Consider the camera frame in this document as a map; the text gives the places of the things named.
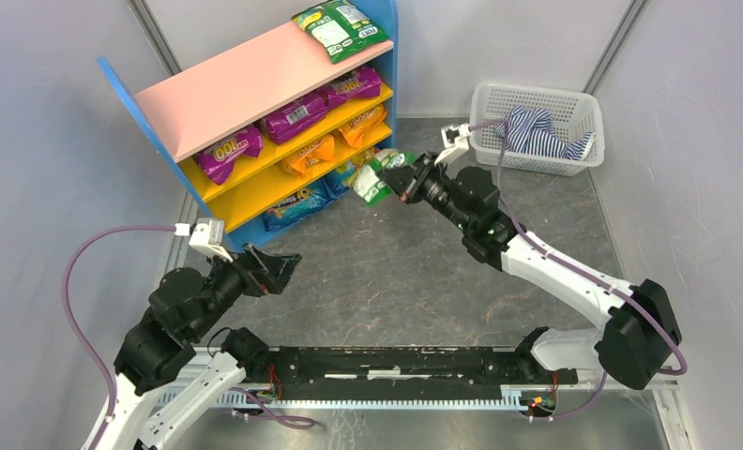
purple snack bag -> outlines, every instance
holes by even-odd
[[[271,112],[261,128],[274,143],[285,143],[327,115],[327,97],[318,89]]]
[[[327,108],[334,110],[352,98],[375,98],[383,81],[371,67],[360,67],[319,88],[327,95]]]
[[[193,158],[198,167],[213,182],[221,185],[234,170],[234,163],[240,155],[257,158],[264,148],[261,131],[248,125],[236,133],[209,145]]]

blue snack bag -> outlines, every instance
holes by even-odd
[[[316,180],[269,208],[262,214],[268,232],[286,228],[333,202],[325,182]]]
[[[325,180],[327,188],[330,189],[334,197],[342,195],[352,187],[352,184],[355,182],[357,168],[374,158],[375,153],[377,153],[377,149],[375,148],[360,152],[350,158],[350,160],[343,162],[334,171],[325,175],[323,180]]]

pink shelf top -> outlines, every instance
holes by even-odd
[[[135,99],[178,162],[393,48],[370,46],[338,64],[291,22],[137,93]]]

snack bag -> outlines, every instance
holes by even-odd
[[[357,177],[358,170],[363,167],[364,164],[369,162],[369,160],[374,158],[375,153],[377,153],[377,149],[374,147],[360,152],[337,167],[334,171],[325,175],[325,184],[334,197],[342,195],[352,187]]]
[[[340,126],[339,133],[349,146],[358,148],[363,145],[363,136],[366,132],[379,125],[387,114],[385,106],[377,105]]]
[[[264,139],[258,128],[248,125],[231,136],[209,145],[193,156],[195,164],[211,181],[221,185],[234,170],[239,155],[257,158],[264,148]]]
[[[310,7],[292,16],[292,22],[325,47],[333,64],[388,40],[385,31],[346,0]]]
[[[327,96],[316,89],[262,118],[261,129],[273,143],[285,143],[324,119],[327,111]]]
[[[305,176],[309,167],[319,161],[332,161],[335,154],[336,140],[328,134],[285,157],[281,166],[291,174]]]
[[[333,198],[325,183],[319,179],[281,200],[262,214],[268,232],[280,230],[321,211]]]
[[[365,166],[360,168],[357,179],[352,185],[352,190],[369,206],[374,206],[393,192],[386,182],[377,176],[377,172],[413,164],[414,161],[416,161],[416,156],[412,153],[400,152],[393,148],[381,150]]]
[[[361,67],[341,75],[319,88],[327,96],[327,108],[334,110],[353,98],[375,98],[383,81],[371,67]]]

orange snack bag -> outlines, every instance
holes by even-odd
[[[319,161],[332,161],[335,155],[336,140],[328,134],[285,157],[281,165],[291,174],[305,176],[309,167]]]
[[[339,133],[351,147],[360,148],[363,145],[363,136],[366,132],[379,125],[387,114],[385,106],[377,105],[340,126]]]

